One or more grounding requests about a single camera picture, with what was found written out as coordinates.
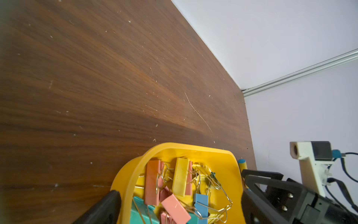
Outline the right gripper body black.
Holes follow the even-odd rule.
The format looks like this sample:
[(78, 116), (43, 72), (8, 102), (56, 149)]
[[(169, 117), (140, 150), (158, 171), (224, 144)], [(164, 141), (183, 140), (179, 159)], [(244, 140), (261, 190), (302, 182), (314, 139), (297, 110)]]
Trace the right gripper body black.
[(268, 186), (266, 198), (290, 224), (356, 224), (358, 216), (302, 184), (287, 179), (283, 188)]

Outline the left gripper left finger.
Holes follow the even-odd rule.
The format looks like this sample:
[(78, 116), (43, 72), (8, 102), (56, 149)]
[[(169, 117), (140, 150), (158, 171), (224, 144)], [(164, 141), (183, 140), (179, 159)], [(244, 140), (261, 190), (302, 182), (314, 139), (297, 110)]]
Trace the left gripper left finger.
[(111, 190), (73, 224), (116, 224), (121, 209), (120, 192)]

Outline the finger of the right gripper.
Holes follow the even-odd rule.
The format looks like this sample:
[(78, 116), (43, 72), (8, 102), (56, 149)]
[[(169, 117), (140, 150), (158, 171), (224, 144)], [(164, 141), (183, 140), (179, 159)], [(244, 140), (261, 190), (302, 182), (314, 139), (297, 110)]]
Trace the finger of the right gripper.
[(283, 181), (283, 174), (278, 172), (244, 169), (241, 176), (247, 188), (267, 202), (281, 202), (295, 193), (296, 187), (302, 187), (290, 178)]

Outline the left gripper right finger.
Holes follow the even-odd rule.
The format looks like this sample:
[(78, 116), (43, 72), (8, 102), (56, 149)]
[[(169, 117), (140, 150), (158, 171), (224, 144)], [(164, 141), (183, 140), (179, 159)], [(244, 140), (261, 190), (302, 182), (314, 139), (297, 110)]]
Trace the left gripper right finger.
[(246, 224), (288, 224), (275, 208), (259, 198), (254, 192), (244, 190), (241, 208)]

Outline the yellow plastic storage box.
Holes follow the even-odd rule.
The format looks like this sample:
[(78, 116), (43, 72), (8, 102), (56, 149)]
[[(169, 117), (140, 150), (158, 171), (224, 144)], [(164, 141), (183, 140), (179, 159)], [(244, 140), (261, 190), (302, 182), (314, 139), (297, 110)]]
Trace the yellow plastic storage box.
[(116, 175), (119, 224), (243, 224), (239, 165), (226, 150), (163, 143)]

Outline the blue binder clip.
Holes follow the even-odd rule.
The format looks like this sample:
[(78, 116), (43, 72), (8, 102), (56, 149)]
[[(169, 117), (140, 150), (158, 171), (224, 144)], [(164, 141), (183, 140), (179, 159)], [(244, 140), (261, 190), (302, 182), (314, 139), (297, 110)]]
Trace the blue binder clip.
[(199, 219), (199, 224), (208, 224), (208, 196), (202, 194), (194, 194), (194, 207), (196, 208), (196, 214), (200, 213), (202, 219)]

